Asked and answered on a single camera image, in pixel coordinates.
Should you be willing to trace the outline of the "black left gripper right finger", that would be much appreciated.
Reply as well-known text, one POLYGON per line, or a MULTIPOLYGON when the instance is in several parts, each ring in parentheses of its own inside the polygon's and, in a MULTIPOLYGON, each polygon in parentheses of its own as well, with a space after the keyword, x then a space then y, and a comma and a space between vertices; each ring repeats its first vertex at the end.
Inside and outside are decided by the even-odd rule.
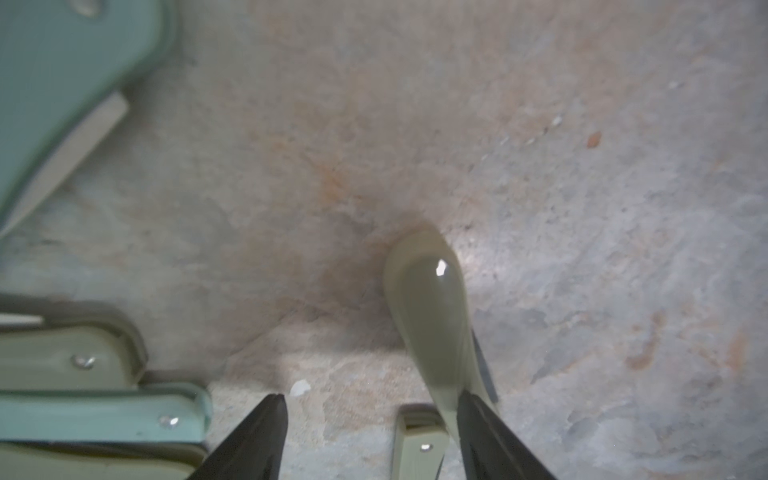
POLYGON ((556 479, 478 395, 462 392, 457 424, 468 480, 556 479))

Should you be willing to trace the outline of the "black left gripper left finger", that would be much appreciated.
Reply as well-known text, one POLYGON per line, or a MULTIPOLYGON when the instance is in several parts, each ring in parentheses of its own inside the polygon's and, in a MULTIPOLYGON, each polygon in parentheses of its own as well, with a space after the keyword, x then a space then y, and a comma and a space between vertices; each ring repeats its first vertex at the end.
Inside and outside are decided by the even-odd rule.
POLYGON ((277 480, 287 432, 285 397, 269 394, 188 479, 277 480))

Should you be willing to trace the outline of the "olive folding knife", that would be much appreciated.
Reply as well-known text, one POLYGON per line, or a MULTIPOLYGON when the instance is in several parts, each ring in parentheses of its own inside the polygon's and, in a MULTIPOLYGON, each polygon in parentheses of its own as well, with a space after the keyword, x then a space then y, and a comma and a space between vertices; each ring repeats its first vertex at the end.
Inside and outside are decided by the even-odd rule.
POLYGON ((383 284, 406 350, 449 434, 458 440, 461 394, 477 395, 492 411, 498 399, 471 326, 457 255, 439 231, 417 231, 390 251, 383 284))
POLYGON ((193 464, 148 456, 1 445, 2 479, 188 479, 193 464))
POLYGON ((391 479, 438 479, 449 442, 448 430, 433 405, 401 406, 395 422, 391 479))
POLYGON ((3 391, 131 390, 147 363, 139 329, 111 305, 1 295, 3 391))

